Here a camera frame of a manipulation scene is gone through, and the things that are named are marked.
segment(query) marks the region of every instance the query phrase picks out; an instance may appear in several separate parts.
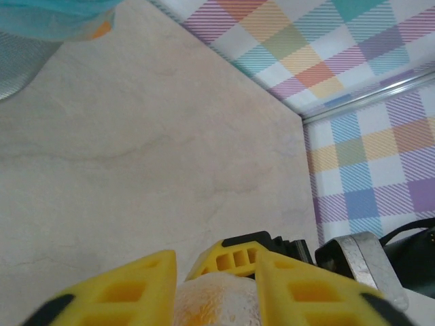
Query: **colorful checkered pattern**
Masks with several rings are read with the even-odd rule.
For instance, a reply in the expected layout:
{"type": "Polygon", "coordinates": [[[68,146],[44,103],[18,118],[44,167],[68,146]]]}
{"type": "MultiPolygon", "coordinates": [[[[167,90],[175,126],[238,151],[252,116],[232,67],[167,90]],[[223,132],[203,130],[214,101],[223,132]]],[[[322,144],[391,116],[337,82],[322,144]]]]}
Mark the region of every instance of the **colorful checkered pattern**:
{"type": "Polygon", "coordinates": [[[151,1],[301,115],[435,59],[430,0],[151,1]]]}
{"type": "Polygon", "coordinates": [[[435,84],[305,128],[320,242],[435,216],[435,84]]]}
{"type": "Polygon", "coordinates": [[[393,85],[397,82],[402,82],[402,81],[409,79],[409,78],[420,76],[422,71],[433,71],[434,67],[435,67],[435,61],[430,61],[430,62],[424,63],[422,65],[419,65],[418,67],[415,67],[413,69],[409,69],[407,71],[404,71],[403,73],[399,73],[397,75],[394,75],[393,77],[381,80],[377,83],[371,84],[371,85],[366,86],[364,88],[361,88],[359,90],[350,92],[346,95],[335,98],[334,100],[324,102],[320,105],[315,106],[312,109],[309,109],[307,111],[302,112],[300,115],[302,118],[311,117],[315,114],[331,110],[333,107],[337,107],[338,105],[348,103],[349,101],[352,101],[352,100],[359,98],[361,96],[372,94],[373,92],[376,92],[379,90],[383,90],[386,86],[393,85]]]}

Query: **black plastic part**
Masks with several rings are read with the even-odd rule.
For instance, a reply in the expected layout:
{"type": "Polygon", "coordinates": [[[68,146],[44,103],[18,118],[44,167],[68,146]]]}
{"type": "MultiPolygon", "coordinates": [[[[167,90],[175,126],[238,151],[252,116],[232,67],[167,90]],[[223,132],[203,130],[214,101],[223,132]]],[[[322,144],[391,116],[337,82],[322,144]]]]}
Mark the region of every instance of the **black plastic part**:
{"type": "Polygon", "coordinates": [[[271,235],[267,231],[260,231],[251,234],[244,234],[242,236],[235,236],[234,238],[228,238],[222,241],[222,246],[225,248],[252,241],[258,242],[269,251],[272,251],[272,249],[275,248],[275,244],[272,241],[271,235]]]}
{"type": "Polygon", "coordinates": [[[361,296],[391,326],[414,326],[404,313],[397,311],[388,301],[370,293],[361,293],[361,296]]]}
{"type": "Polygon", "coordinates": [[[295,240],[292,242],[284,241],[284,246],[287,250],[287,256],[314,265],[311,254],[308,250],[305,240],[295,240]]]}
{"type": "Polygon", "coordinates": [[[258,242],[267,250],[273,251],[274,253],[280,253],[281,255],[313,265],[313,260],[311,259],[311,255],[305,240],[295,240],[290,242],[288,240],[283,240],[281,236],[272,239],[271,235],[267,231],[228,238],[222,241],[222,246],[231,247],[252,241],[258,242]]]}
{"type": "Polygon", "coordinates": [[[320,268],[354,279],[345,254],[335,240],[315,251],[315,261],[320,268]]]}
{"type": "Polygon", "coordinates": [[[72,294],[65,294],[46,302],[22,326],[49,326],[74,298],[72,294]]]}
{"type": "Polygon", "coordinates": [[[435,228],[435,217],[431,217],[429,219],[418,219],[416,221],[410,222],[408,224],[402,225],[400,228],[395,229],[389,234],[383,236],[379,239],[382,247],[385,247],[387,243],[392,240],[395,236],[403,231],[418,229],[418,228],[427,228],[432,229],[435,228]]]}
{"type": "Polygon", "coordinates": [[[403,287],[435,299],[435,228],[384,247],[403,287]]]}

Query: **black cable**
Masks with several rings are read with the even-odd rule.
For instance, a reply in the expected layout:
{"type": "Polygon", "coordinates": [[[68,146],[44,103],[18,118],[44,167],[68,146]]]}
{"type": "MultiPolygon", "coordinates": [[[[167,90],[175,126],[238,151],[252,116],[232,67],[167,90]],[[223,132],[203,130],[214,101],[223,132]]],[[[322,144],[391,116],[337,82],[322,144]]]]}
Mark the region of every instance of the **black cable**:
{"type": "Polygon", "coordinates": [[[429,219],[420,219],[419,221],[410,222],[408,224],[402,225],[401,227],[395,229],[394,231],[390,232],[389,234],[383,236],[379,239],[379,242],[381,243],[382,247],[385,247],[385,245],[395,236],[397,236],[399,233],[403,231],[408,231],[412,229],[417,228],[433,228],[435,227],[435,217],[431,217],[429,219]]]}

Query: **beige marble surface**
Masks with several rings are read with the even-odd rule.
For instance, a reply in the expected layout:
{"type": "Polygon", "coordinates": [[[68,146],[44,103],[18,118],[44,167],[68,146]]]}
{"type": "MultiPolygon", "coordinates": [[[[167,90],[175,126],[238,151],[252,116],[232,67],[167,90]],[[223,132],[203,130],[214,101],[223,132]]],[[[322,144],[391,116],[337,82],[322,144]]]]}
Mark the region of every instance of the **beige marble surface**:
{"type": "Polygon", "coordinates": [[[163,248],[317,234],[300,118],[145,1],[0,103],[0,324],[163,248]]]}

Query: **silver metal edge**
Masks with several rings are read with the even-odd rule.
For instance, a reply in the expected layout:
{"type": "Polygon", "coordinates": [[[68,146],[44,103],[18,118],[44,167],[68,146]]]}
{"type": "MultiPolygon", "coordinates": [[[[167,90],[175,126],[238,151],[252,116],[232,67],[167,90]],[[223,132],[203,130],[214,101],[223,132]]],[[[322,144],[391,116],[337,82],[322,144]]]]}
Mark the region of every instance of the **silver metal edge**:
{"type": "Polygon", "coordinates": [[[373,275],[370,273],[367,262],[355,239],[352,236],[339,236],[334,240],[337,241],[343,251],[343,255],[351,268],[353,278],[359,283],[377,289],[373,275]]]}
{"type": "Polygon", "coordinates": [[[328,117],[336,117],[338,115],[346,114],[357,109],[361,109],[367,105],[375,104],[379,101],[390,99],[393,96],[398,96],[403,92],[409,92],[415,88],[419,88],[430,82],[435,81],[435,67],[430,67],[420,71],[417,75],[410,78],[398,81],[392,85],[388,85],[384,88],[377,89],[371,93],[361,95],[354,98],[346,103],[337,105],[327,111],[321,113],[307,116],[302,118],[302,123],[304,125],[310,124],[311,122],[316,122],[328,117]]]}
{"type": "Polygon", "coordinates": [[[385,294],[393,306],[400,311],[408,309],[408,297],[388,260],[379,239],[371,232],[351,234],[361,251],[376,288],[385,294]]]}

